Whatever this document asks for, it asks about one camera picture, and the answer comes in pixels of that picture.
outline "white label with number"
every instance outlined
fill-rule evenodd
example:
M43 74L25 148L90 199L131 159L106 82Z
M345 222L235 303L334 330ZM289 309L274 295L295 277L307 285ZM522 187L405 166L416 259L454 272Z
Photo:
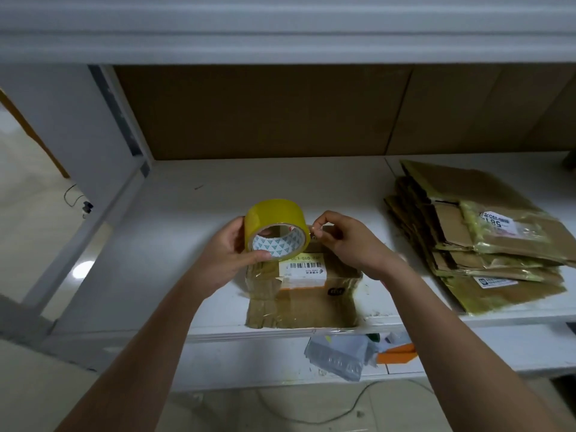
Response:
M491 211L482 212L480 216L492 226L497 235L513 238L521 237L512 218Z
M474 276L476 283L480 285L481 288L498 288L500 286L517 285L517 280L512 279L502 279L501 277L479 277Z
M322 253L300 253L292 259L278 262L282 287L324 286L326 265Z

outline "tiled floor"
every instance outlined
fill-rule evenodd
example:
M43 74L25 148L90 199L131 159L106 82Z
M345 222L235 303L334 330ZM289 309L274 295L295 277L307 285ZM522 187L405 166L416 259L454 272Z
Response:
M62 200L71 183L62 179L44 152L2 109L0 177L0 293L18 301L81 225L82 212L80 205L69 208ZM79 194L72 190L70 200ZM79 263L94 260L111 231L110 226L103 226ZM79 285L80 280L69 275L44 316L56 319ZM89 371L0 341L0 429L53 430L95 379ZM157 430L449 431L435 395L427 390L429 383L419 382L424 387L411 381L373 385L348 415L325 424L307 423L345 413L366 385L285 386L260 393L255 389L214 391L202 394L200 404L190 394L176 394L166 404ZM559 424L576 431L574 417L550 382L537 379L530 385L549 404Z

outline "packing tape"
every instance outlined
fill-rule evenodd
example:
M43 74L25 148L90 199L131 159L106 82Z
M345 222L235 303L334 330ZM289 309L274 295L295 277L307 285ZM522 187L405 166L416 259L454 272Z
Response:
M278 261L302 253L310 242L302 210L283 199L264 200L252 206L244 217L244 236L248 251L267 250Z

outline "black cable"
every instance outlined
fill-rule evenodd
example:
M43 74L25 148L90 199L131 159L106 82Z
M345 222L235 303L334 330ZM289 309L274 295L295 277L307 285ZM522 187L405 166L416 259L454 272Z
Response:
M422 388L424 388L427 392L434 394L434 391L430 388L428 388L426 385L421 384L420 382L417 382L415 380L412 379L407 379L408 382L412 382L413 384L416 384L418 386L421 386ZM360 394L358 394L358 397L356 398L356 400L354 400L354 404L352 405L352 407L350 409L348 409L348 411L346 411L344 414L340 414L340 415L336 415L335 417L329 418L327 420L322 420L322 421L306 421L306 420L299 420L297 418L290 418L290 417L285 417L282 414L278 414L276 411L274 411L266 402L266 400L264 400L264 398L262 397L262 393L260 392L259 389L256 390L256 396L258 397L258 400L260 401L260 403L262 404L262 406L264 407L264 409L266 409L266 411L268 411L270 414L274 415L275 417L281 419L281 420L285 420L287 422L292 422L292 423L298 423L300 425L309 425L309 426L320 426L320 425L326 425L327 423L331 423L334 422L336 420L340 420L342 417L347 416L348 414L350 414L351 412L353 412L356 409L356 405L358 404L358 402L360 401L360 398L362 397L362 395L364 394L364 392L366 392L366 390L368 388L370 388L372 385L376 385L376 384L381 384L382 382L385 381L378 381L378 382L372 382L371 384L368 384L364 387L364 389L360 392Z
M78 200L80 200L82 197L86 197L84 194L82 194L81 196L79 196L79 197L74 201L74 204L68 203L68 200L66 200L66 194L68 194L68 191L69 191L70 189L74 188L75 186L76 186L76 183L75 183L74 185L72 185L70 188L68 188L68 189L66 190L66 192L64 193L64 202L65 202L68 206L70 206L70 207L76 206L76 203L78 203Z

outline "hand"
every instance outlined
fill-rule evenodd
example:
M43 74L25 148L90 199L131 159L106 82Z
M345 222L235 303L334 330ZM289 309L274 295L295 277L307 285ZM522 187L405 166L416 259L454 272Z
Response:
M270 260L266 250L242 253L244 250L244 218L238 217L216 232L206 247L182 276L181 282L191 285L202 299L230 282L240 268Z
M323 228L326 223L334 226ZM323 213L314 221L312 231L343 263L363 271L372 279L380 280L390 261L401 260L362 222L338 212Z

